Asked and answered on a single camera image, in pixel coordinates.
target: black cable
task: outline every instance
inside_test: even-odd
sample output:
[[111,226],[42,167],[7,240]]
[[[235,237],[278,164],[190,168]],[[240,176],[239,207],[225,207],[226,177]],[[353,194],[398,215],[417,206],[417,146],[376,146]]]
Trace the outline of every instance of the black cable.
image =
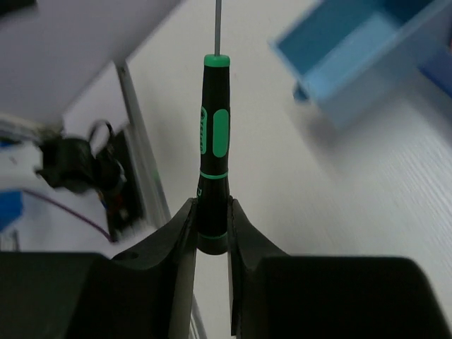
[[88,142],[91,143],[93,141],[94,136],[97,133],[97,131],[99,130],[99,128],[104,125],[108,128],[108,134],[109,134],[107,142],[105,143],[104,147],[107,147],[107,149],[108,149],[108,147],[110,147],[112,145],[112,142],[114,139],[114,132],[113,132],[112,125],[107,120],[98,120],[93,124],[93,126],[91,127],[91,130],[90,130],[90,133],[88,134]]

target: screwdriver handle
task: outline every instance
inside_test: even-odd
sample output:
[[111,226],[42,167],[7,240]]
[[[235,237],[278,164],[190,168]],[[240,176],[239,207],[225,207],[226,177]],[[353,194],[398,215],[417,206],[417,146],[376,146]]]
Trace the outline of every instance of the screwdriver handle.
[[[229,146],[230,58],[209,54],[204,58],[197,218],[199,239],[211,245],[226,238]],[[215,254],[214,250],[200,249]]]
[[207,179],[227,175],[230,144],[230,58],[204,58],[203,106],[201,108],[201,175]]

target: black electronic component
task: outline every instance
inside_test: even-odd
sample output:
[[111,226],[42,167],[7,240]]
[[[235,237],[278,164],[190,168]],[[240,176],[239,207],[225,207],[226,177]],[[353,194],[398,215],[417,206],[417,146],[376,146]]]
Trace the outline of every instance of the black electronic component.
[[[94,156],[90,142],[102,125],[109,130],[105,144],[108,151]],[[112,156],[113,139],[112,126],[103,120],[94,124],[88,140],[63,136],[46,139],[40,144],[42,168],[36,169],[36,173],[54,189],[65,188],[75,194],[88,189],[104,195],[117,194],[125,178],[121,164]]]
[[110,237],[113,242],[121,239],[123,233],[127,233],[133,223],[143,217],[136,176],[133,170],[124,132],[118,133],[104,147],[97,158],[111,156],[122,166],[126,180],[121,183],[121,189],[116,194],[102,195],[107,213],[107,223]]

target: white wall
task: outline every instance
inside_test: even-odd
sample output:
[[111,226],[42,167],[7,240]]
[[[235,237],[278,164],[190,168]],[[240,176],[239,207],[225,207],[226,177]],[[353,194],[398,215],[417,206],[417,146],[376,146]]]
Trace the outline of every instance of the white wall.
[[[335,135],[314,108],[294,103],[294,81],[267,43],[312,4],[223,4],[222,50],[232,60],[232,195],[290,253],[414,258],[452,319],[452,133],[441,118],[452,100],[419,77]],[[214,6],[188,0],[129,59],[172,214],[196,191]],[[198,255],[195,294],[209,338],[228,338],[226,256]]]
[[111,60],[124,58],[180,0],[38,0],[0,20],[0,112],[60,122]]

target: green ring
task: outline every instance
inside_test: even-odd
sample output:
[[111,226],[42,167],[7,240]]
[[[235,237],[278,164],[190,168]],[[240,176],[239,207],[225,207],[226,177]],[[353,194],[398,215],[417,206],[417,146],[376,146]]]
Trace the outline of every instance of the green ring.
[[201,173],[201,176],[206,178],[206,179],[211,179],[211,180],[218,180],[218,179],[223,179],[225,177],[227,177],[227,172],[224,174],[220,174],[220,175],[209,175],[206,173],[203,173],[203,171],[199,171]]
[[217,236],[217,237],[210,237],[210,236],[208,236],[208,235],[204,235],[204,234],[201,234],[201,233],[198,233],[198,234],[199,234],[202,238],[204,238],[204,239],[218,240],[218,239],[224,238],[224,237],[227,235],[227,232],[224,233],[224,234],[222,234],[222,235],[219,235],[219,236]]
[[227,55],[207,54],[204,57],[204,66],[209,67],[229,67],[231,59]]

